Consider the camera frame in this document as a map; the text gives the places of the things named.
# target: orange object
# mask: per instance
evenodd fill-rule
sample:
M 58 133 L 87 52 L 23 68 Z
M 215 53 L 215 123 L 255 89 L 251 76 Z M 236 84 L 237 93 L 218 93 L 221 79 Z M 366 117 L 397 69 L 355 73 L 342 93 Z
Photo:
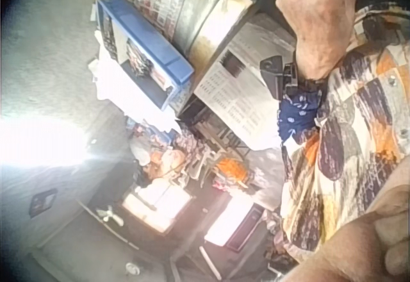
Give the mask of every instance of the orange object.
M 248 175 L 248 170 L 243 163 L 232 158 L 222 159 L 217 167 L 226 177 L 233 178 L 236 181 L 244 182 Z

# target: blue lid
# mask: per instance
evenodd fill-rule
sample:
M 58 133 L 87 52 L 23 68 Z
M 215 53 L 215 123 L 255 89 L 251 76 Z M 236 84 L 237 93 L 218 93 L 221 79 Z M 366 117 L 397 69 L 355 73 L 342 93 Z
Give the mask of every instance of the blue lid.
M 127 0 L 97 0 L 97 3 L 177 85 L 183 85 L 189 80 L 193 67 L 131 3 Z

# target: ceiling fan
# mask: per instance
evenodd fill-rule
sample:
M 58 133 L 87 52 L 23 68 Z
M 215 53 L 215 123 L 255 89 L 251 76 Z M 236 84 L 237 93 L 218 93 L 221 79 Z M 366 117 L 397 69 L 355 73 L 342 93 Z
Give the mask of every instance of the ceiling fan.
M 124 225 L 124 219 L 113 212 L 111 205 L 108 205 L 108 210 L 100 210 L 97 208 L 95 211 L 104 222 L 108 222 L 112 218 L 119 226 Z

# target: hand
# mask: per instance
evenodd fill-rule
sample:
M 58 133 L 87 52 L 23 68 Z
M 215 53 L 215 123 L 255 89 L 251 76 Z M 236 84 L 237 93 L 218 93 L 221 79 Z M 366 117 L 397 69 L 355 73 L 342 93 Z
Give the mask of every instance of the hand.
M 296 61 L 306 79 L 330 73 L 349 46 L 356 0 L 276 0 L 297 36 Z
M 343 226 L 283 282 L 409 281 L 409 185 Z

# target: wrist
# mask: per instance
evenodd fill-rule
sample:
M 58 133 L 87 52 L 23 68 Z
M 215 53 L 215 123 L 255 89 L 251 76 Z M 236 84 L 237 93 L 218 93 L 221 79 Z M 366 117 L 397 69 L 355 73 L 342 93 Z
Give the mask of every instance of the wrist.
M 334 68 L 340 57 L 328 54 L 317 54 L 314 48 L 306 48 L 304 44 L 297 44 L 295 61 L 298 74 L 304 79 L 319 80 L 324 79 Z

